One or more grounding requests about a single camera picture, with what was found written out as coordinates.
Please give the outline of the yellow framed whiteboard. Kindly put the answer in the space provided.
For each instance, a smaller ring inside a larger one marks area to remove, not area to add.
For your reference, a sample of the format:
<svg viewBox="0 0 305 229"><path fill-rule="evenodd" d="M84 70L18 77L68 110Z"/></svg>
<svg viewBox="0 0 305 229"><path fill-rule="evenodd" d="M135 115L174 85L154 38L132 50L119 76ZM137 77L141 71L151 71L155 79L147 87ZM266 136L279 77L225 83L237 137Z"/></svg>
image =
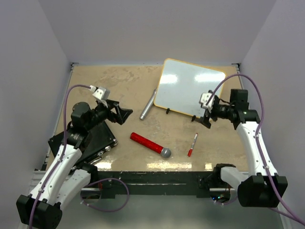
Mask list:
<svg viewBox="0 0 305 229"><path fill-rule="evenodd" d="M226 73L211 67L166 59L156 89L154 105L197 118L204 115L202 93L214 90Z"/></svg>

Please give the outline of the red whiteboard marker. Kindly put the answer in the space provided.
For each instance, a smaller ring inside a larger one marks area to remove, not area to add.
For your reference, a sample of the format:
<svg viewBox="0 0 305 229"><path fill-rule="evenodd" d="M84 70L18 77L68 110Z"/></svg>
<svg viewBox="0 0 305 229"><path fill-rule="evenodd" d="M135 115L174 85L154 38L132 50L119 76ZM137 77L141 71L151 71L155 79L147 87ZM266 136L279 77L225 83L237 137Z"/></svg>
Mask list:
<svg viewBox="0 0 305 229"><path fill-rule="evenodd" d="M192 144L191 144L191 147L190 147L190 149L189 149L189 151L188 151L188 154L187 154L188 157L190 157L191 154L192 154L192 152L193 152L193 148L194 148L194 146L195 146L197 137L198 137L198 134L196 133L195 136L194 136L193 142L192 142Z"/></svg>

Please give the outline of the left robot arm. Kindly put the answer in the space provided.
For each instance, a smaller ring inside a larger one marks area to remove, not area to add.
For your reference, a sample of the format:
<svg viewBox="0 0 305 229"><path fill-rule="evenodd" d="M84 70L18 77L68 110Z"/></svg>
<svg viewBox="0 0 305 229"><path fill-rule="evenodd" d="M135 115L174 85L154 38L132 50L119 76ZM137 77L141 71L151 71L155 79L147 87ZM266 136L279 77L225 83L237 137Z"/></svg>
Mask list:
<svg viewBox="0 0 305 229"><path fill-rule="evenodd" d="M17 199L21 222L29 228L57 228L63 210L74 196L83 187L98 184L94 165L76 164L92 140L91 130L105 120L122 125L132 113L132 109L120 108L119 102L113 100L97 103L94 109L86 102L76 103L68 131L48 171L28 195Z"/></svg>

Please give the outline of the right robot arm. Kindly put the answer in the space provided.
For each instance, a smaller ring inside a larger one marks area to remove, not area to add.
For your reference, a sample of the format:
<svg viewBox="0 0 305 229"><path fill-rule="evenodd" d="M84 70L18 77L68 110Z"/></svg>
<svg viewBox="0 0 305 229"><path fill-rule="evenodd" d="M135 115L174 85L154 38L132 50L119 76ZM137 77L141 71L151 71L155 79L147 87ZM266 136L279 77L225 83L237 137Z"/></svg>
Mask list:
<svg viewBox="0 0 305 229"><path fill-rule="evenodd" d="M258 112L249 109L248 91L232 89L228 104L221 104L220 101L212 91L203 93L199 104L205 112L197 122L207 128L211 127L211 120L219 118L233 124L245 148L248 175L232 164L217 164L213 169L213 184L217 187L228 184L234 188L243 207L277 207L288 182L285 176L278 175L269 158L259 127L261 120Z"/></svg>

